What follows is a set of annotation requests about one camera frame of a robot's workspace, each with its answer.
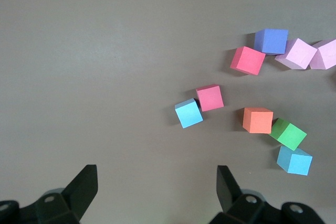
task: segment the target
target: cube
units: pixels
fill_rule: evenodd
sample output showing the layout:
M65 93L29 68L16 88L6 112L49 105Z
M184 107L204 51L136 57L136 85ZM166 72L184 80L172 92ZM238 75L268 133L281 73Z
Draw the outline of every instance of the cube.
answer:
M233 57L231 68L246 74L258 75L265 54L249 47L239 47Z
M301 39L292 39L287 41L285 53L277 55L275 60L291 69L306 69L316 51L315 47Z
M175 111L178 119L180 120L182 128L187 128L203 121L195 99L189 99L175 105Z
M254 49L267 55L285 53L288 30L264 29L256 32Z
M272 126L270 136L294 151L307 134L290 122L279 118Z
M196 89L202 111L214 110L224 107L219 85L212 84Z
M292 151L290 148L282 146L277 164L288 173L307 176L312 159L311 155L299 148Z
M310 62L311 69L329 69L336 65L336 39L320 41L313 47L317 52Z
M244 108L243 128L249 133L270 134L273 111L265 108Z

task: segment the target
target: pink cube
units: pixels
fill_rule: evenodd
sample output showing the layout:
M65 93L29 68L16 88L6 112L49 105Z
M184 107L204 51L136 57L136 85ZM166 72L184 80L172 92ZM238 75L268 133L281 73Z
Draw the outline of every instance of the pink cube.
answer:
M317 49L301 39L288 40L285 54L275 59L291 69L306 69Z
M311 69L329 69L336 65L336 39L320 41L313 47L317 52L309 64Z
M196 89L202 111L214 110L224 107L219 85L212 84Z
M265 55L265 53L249 47L239 47L236 50L230 68L257 76Z

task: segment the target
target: block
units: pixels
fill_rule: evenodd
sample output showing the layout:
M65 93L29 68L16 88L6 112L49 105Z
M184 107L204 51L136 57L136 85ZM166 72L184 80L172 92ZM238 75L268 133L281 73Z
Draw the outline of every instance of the block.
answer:
M316 54L310 62L311 69L329 69L336 65L336 39L323 40L315 45Z
M196 89L202 111L214 110L224 107L219 85L212 84Z
M203 121L195 99L189 99L175 105L175 111L178 119L180 120L182 128L187 128Z
M288 30L264 29L256 32L254 49L267 55L282 55L285 53Z
M301 39L287 41L286 51L283 55L277 55L275 60L291 69L306 69L314 57L317 49L305 43Z
M277 164L288 173L308 175L313 157L303 150L296 148L292 151L282 146L279 151Z
M307 134L290 122L279 118L272 126L270 136L294 151Z
M265 108L244 108L243 128L249 133L270 134L273 111Z
M233 57L231 68L246 74L258 75L265 54L249 47L239 47Z

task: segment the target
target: gray background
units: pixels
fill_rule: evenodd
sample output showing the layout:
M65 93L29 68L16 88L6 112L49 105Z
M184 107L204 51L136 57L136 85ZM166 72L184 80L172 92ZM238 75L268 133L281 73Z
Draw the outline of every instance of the gray background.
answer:
M336 37L335 0L0 0L0 199L26 206L97 164L82 223L208 223L216 166L279 208L303 202L336 219L336 68L259 76L229 68L264 28L308 43ZM174 105L221 85L225 107L182 129ZM276 164L279 144L249 134L263 106L308 133L310 173Z

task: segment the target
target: blue cube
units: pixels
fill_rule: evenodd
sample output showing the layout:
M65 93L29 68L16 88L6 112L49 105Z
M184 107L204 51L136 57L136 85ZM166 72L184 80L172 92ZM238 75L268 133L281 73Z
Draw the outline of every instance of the blue cube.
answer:
M254 49L267 55L283 55L286 49L288 30L264 29L256 33Z
M181 122L182 128L187 128L203 121L195 99L189 99L175 105L175 111Z
M307 176L312 159L311 155L299 148L292 151L290 148L282 146L277 164L288 173Z

